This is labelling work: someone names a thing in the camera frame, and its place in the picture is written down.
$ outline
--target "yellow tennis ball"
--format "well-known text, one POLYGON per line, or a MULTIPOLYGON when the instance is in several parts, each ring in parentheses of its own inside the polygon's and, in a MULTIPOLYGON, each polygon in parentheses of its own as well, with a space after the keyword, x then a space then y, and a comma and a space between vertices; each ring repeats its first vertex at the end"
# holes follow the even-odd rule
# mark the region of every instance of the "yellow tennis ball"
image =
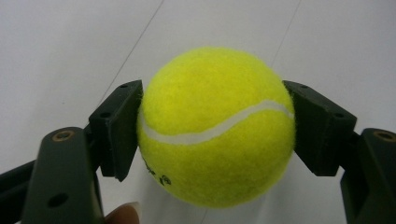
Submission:
POLYGON ((229 207, 267 191, 294 147, 294 110, 281 79, 257 57, 199 48, 148 84, 138 141, 149 172, 179 199, 229 207))

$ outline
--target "fuzzy felt surface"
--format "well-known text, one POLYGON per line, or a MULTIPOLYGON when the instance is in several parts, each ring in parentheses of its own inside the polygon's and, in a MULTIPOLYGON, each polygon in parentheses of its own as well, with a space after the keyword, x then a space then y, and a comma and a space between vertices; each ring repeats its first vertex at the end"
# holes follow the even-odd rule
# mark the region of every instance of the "fuzzy felt surface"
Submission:
POLYGON ((281 79, 257 57, 193 49, 149 83, 138 141, 151 174, 170 193, 201 206, 229 207, 263 194, 282 176, 294 147, 293 113, 281 79), (257 106, 263 102, 276 106, 257 106), (249 113, 222 124, 244 111, 249 113), (162 140, 203 133, 201 141, 162 140))

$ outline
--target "metal screw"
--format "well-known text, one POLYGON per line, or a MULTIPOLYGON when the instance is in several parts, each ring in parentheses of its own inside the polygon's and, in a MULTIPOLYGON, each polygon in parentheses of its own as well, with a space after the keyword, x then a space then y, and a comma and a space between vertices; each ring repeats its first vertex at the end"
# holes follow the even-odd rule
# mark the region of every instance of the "metal screw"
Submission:
POLYGON ((55 135, 52 136, 52 141, 54 141, 54 142, 67 141, 73 135, 74 135, 73 131, 70 131, 70 130, 61 131, 61 132, 58 132, 58 133, 56 133, 55 135))

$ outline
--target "finger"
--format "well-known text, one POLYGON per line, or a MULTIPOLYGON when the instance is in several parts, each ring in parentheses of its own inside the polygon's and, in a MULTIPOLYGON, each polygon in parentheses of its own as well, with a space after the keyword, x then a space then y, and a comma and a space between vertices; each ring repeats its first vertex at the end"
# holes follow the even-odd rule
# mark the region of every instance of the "finger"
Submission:
POLYGON ((126 203, 106 216, 106 224, 139 224, 139 203, 126 203))

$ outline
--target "white table surface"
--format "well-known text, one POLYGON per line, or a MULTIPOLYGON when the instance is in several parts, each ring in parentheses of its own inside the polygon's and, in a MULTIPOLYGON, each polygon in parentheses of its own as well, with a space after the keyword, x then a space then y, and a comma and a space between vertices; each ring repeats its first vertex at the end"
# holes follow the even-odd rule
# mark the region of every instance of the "white table surface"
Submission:
MULTIPOLYGON (((358 117, 356 132, 396 132, 393 0, 0 1, 0 173, 34 160, 43 136, 84 127, 117 86, 150 79, 201 46, 258 55, 358 117)), ((100 178, 105 213, 142 204, 143 224, 346 223, 339 181, 293 155, 265 195, 230 209, 183 203, 137 152, 122 182, 100 178)))

